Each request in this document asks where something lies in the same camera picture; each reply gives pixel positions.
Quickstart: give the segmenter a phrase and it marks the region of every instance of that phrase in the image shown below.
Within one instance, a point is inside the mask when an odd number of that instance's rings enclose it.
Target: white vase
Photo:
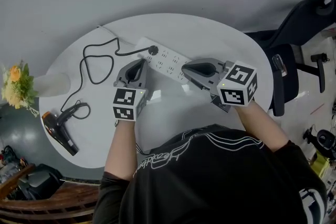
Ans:
[[[67,74],[47,74],[34,78],[34,90],[38,97],[54,97],[66,94],[70,90],[70,79]]]

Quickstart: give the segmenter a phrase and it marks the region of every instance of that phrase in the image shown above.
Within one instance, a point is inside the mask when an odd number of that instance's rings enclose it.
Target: person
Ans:
[[[185,131],[137,167],[134,122],[119,121],[93,223],[322,223],[326,188],[254,101],[246,129]]]

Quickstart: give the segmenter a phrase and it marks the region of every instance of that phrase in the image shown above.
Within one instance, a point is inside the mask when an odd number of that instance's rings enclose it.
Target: black t-shirt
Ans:
[[[93,223],[320,223],[326,200],[292,142],[273,153],[211,125],[152,150],[130,182],[105,173]]]

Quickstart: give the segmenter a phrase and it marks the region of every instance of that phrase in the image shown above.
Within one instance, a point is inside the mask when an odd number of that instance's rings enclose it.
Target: power strip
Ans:
[[[190,62],[190,59],[146,37],[140,38],[138,44],[135,47],[135,50],[150,46],[157,46],[159,52],[156,55],[150,55],[149,52],[146,50],[136,55],[133,55],[132,58],[134,60],[140,58],[146,59],[150,68],[173,80],[178,81],[181,84],[187,84],[188,80],[184,77],[181,68],[182,65]]]

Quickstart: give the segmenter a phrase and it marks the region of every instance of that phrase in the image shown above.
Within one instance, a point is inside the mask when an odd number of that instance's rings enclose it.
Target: black hair dryer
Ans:
[[[88,106],[86,103],[78,103],[72,107],[64,110],[64,112],[56,117],[49,111],[44,113],[42,121],[48,134],[60,143],[72,156],[75,156],[78,152],[78,147],[71,140],[64,123],[72,117],[72,115],[82,106]]]

